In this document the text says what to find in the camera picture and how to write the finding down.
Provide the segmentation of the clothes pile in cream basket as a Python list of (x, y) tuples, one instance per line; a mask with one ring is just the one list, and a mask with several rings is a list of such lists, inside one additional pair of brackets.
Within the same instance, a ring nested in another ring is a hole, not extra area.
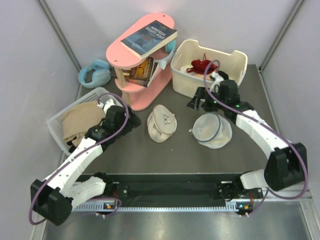
[[(191, 71), (191, 72), (188, 72), (187, 69), (189, 68), (190, 66), (189, 65), (185, 65), (185, 66), (182, 66), (180, 68), (180, 71), (184, 74), (189, 74), (191, 76), (194, 76), (198, 79), (203, 79), (203, 76), (204, 74), (203, 73), (196, 73), (194, 71)], [(218, 79), (222, 79), (222, 80), (229, 80), (229, 75), (227, 73), (225, 73), (224, 71), (217, 71), (217, 76), (218, 76)], [(211, 77), (211, 74), (209, 73), (207, 76), (206, 76), (206, 80), (207, 81), (211, 81), (213, 82), (214, 79)]]

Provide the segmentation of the beige trim mesh laundry bag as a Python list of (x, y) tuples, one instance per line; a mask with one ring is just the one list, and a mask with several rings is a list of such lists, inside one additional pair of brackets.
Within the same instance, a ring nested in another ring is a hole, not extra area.
[(170, 138), (177, 125), (175, 115), (161, 104), (156, 105), (147, 118), (148, 134), (157, 143), (163, 143)]

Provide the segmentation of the grey trim mesh laundry bag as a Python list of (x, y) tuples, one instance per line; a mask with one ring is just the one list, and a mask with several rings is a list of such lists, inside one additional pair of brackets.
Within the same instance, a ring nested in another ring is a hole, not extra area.
[(200, 145), (210, 149), (224, 147), (233, 136), (228, 120), (212, 112), (201, 115), (189, 132)]

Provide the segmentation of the dark blue paperback book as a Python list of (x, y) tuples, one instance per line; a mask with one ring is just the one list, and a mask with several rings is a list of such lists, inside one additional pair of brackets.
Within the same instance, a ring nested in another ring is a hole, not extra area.
[(178, 32), (158, 20), (142, 27), (120, 42), (140, 60), (175, 40)]

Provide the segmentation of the red bra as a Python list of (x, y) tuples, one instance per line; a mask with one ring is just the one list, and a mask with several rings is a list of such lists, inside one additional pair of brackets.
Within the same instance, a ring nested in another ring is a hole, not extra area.
[(204, 53), (202, 60), (200, 60), (200, 59), (193, 60), (191, 62), (192, 67), (187, 68), (186, 72), (203, 75), (205, 73), (206, 67), (209, 65), (207, 73), (210, 74), (210, 73), (216, 71), (218, 68), (217, 65), (210, 64), (210, 63), (211, 63), (211, 61), (207, 59), (206, 54)]

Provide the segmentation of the blue headphones on floor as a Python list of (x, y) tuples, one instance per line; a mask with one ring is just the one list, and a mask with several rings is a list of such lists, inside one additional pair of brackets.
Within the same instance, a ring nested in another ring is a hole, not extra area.
[[(78, 81), (87, 89), (95, 89), (107, 84), (111, 80), (111, 65), (101, 59), (95, 59), (91, 64), (82, 68), (78, 74)], [(87, 74), (93, 71), (91, 82), (86, 82)]]

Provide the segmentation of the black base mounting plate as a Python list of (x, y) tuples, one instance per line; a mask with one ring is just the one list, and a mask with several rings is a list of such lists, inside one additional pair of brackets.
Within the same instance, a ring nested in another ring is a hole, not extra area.
[(212, 199), (233, 200), (263, 197), (262, 189), (245, 190), (240, 175), (235, 173), (144, 173), (93, 175), (106, 181), (104, 195), (116, 192), (122, 199), (142, 196), (208, 196)]

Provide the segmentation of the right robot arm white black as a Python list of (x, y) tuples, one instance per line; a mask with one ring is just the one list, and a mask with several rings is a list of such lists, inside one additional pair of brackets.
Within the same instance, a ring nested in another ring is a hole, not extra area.
[(243, 130), (267, 157), (264, 169), (249, 171), (239, 177), (239, 182), (233, 185), (237, 197), (245, 198), (255, 188), (266, 188), (279, 197), (278, 191), (299, 183), (303, 183), (303, 188), (296, 197), (305, 194), (308, 188), (306, 147), (287, 140), (260, 118), (251, 104), (241, 101), (233, 80), (223, 80), (213, 90), (207, 86), (198, 87), (187, 106), (194, 110), (203, 108), (209, 113), (222, 110), (224, 116)]

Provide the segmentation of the beige folded cloth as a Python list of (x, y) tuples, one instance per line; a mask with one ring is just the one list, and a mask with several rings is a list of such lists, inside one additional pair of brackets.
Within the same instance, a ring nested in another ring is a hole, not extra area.
[(73, 144), (77, 147), (87, 131), (105, 116), (97, 100), (72, 106), (61, 116), (63, 141), (67, 143), (74, 139)]

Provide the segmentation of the brown orange book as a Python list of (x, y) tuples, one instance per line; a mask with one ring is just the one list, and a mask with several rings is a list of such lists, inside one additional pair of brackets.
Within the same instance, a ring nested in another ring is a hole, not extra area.
[(125, 76), (125, 80), (128, 83), (147, 88), (156, 77), (158, 69), (156, 60), (153, 57), (147, 57), (140, 65), (133, 67), (129, 71), (129, 75)]

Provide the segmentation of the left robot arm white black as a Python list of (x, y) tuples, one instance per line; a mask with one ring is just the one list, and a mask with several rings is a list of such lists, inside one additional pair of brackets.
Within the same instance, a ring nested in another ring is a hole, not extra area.
[(103, 177), (92, 176), (80, 184), (76, 184), (76, 180), (110, 145), (141, 123), (130, 106), (111, 105), (105, 118), (88, 130), (74, 152), (57, 170), (44, 180), (36, 179), (31, 184), (29, 222), (36, 225), (32, 216), (37, 213), (59, 226), (79, 205), (97, 196), (109, 198), (114, 187)]

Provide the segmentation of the white plastic perforated basket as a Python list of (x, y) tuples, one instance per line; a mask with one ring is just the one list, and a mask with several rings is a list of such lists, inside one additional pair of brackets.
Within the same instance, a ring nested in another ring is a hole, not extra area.
[(51, 117), (46, 126), (60, 149), (71, 155), (89, 128), (97, 125), (107, 112), (107, 102), (121, 103), (103, 87), (97, 87)]

